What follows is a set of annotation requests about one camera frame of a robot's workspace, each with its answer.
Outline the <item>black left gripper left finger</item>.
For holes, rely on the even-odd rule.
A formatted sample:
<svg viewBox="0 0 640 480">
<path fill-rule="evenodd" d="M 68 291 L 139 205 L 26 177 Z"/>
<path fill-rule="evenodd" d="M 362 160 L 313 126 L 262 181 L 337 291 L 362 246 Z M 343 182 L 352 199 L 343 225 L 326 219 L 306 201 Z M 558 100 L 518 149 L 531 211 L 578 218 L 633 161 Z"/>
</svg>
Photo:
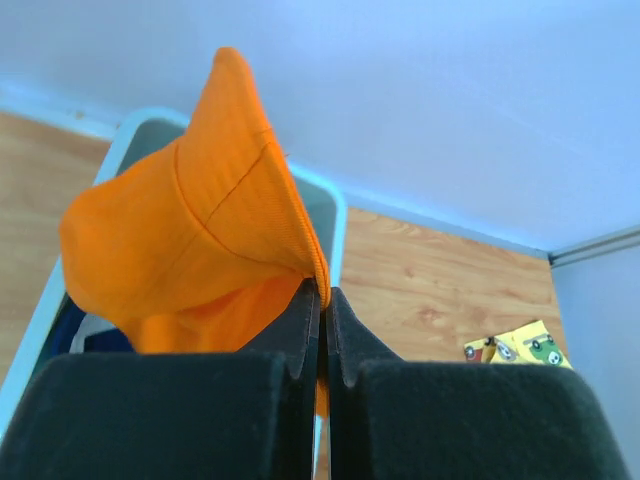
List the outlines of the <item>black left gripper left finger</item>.
<svg viewBox="0 0 640 480">
<path fill-rule="evenodd" d="M 320 298 L 303 281 L 235 353 L 66 354 L 27 386 L 5 479 L 309 479 Z"/>
</svg>

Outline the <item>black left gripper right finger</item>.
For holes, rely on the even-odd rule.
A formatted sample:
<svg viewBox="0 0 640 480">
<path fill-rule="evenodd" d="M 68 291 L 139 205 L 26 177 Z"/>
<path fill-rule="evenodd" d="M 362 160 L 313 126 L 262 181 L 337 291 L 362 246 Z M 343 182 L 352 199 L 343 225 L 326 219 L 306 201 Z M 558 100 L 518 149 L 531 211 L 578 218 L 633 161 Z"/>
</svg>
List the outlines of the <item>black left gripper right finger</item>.
<svg viewBox="0 0 640 480">
<path fill-rule="evenodd" d="M 334 289 L 325 314 L 334 479 L 626 479 L 598 400 L 548 366 L 409 362 Z"/>
</svg>

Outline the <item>orange bucket hat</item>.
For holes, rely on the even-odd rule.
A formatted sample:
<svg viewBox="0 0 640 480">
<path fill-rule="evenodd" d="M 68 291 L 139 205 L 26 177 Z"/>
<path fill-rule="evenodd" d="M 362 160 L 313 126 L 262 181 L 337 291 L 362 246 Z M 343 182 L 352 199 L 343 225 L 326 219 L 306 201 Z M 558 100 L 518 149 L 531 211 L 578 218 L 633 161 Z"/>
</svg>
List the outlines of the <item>orange bucket hat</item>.
<svg viewBox="0 0 640 480">
<path fill-rule="evenodd" d="M 59 226 L 66 290 L 139 353 L 235 352 L 330 270 L 248 63 L 220 48 L 185 132 L 81 193 Z"/>
</svg>

